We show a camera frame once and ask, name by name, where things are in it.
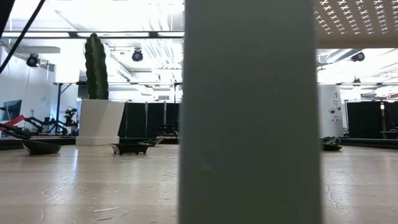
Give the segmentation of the white perforated metal tray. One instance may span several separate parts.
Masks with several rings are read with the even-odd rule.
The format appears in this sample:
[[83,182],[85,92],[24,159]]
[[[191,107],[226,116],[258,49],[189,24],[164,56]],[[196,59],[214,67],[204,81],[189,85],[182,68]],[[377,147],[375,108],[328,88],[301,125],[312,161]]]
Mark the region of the white perforated metal tray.
[[325,198],[313,0],[186,0],[178,224],[398,224]]

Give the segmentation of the wooden work table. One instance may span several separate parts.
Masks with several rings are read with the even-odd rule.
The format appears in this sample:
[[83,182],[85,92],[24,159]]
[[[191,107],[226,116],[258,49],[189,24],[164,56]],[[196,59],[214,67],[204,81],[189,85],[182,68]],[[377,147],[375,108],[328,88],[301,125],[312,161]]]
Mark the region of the wooden work table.
[[[50,136],[42,136],[30,139],[50,144],[58,144],[61,146],[74,145],[75,138],[51,138]],[[122,144],[134,144],[138,142],[157,141],[157,138],[121,138]],[[382,149],[398,149],[398,139],[364,139],[364,138],[340,138],[340,144],[344,146],[373,147]],[[0,138],[0,151],[11,149],[22,149],[22,143],[16,138]]]

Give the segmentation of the black curved object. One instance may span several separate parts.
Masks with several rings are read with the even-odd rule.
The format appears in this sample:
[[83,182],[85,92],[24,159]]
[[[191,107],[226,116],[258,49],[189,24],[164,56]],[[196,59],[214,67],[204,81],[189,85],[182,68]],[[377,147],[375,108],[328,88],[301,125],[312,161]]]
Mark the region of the black curved object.
[[13,126],[8,126],[6,124],[0,123],[0,129],[2,129],[6,134],[9,136],[18,138],[18,139],[24,139],[28,140],[31,138],[31,135],[21,129],[15,128]]

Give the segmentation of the computer monitor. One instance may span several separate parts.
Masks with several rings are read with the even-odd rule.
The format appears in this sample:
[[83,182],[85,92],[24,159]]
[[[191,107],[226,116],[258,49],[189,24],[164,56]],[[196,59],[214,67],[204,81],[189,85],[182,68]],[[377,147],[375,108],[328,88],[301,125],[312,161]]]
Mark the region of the computer monitor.
[[17,118],[21,112],[22,100],[5,101],[0,106],[0,121],[10,121]]

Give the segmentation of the red object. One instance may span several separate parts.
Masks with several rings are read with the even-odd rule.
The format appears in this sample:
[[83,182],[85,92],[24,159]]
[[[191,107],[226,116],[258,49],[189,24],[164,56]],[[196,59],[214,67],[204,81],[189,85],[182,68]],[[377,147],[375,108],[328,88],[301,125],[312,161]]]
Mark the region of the red object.
[[19,115],[19,116],[17,116],[17,117],[14,118],[14,119],[5,122],[4,124],[5,124],[6,126],[11,126],[11,127],[13,127],[13,126],[15,126],[17,123],[20,123],[20,122],[23,121],[23,120],[25,120],[25,116],[24,116],[24,115]]

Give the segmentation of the white planter pot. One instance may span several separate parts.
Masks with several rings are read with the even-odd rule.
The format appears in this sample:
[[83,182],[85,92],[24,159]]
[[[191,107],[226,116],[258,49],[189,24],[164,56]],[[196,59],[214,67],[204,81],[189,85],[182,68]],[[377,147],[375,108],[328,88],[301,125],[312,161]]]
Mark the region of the white planter pot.
[[78,146],[105,146],[119,143],[124,103],[111,100],[81,101]]

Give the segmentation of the white cylindrical kiosk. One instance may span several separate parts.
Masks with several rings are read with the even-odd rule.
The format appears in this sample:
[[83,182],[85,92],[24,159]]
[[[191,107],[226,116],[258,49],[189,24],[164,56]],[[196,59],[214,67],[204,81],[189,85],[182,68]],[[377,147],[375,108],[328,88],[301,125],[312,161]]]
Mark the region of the white cylindrical kiosk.
[[320,137],[343,137],[343,113],[339,86],[321,85],[317,88]]

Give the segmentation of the green cactus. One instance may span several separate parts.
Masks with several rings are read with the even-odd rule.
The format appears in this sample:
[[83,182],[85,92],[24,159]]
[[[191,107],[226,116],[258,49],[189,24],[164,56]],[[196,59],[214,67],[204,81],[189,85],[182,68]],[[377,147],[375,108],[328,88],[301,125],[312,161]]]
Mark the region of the green cactus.
[[85,42],[85,67],[89,99],[108,100],[106,53],[104,44],[95,32]]

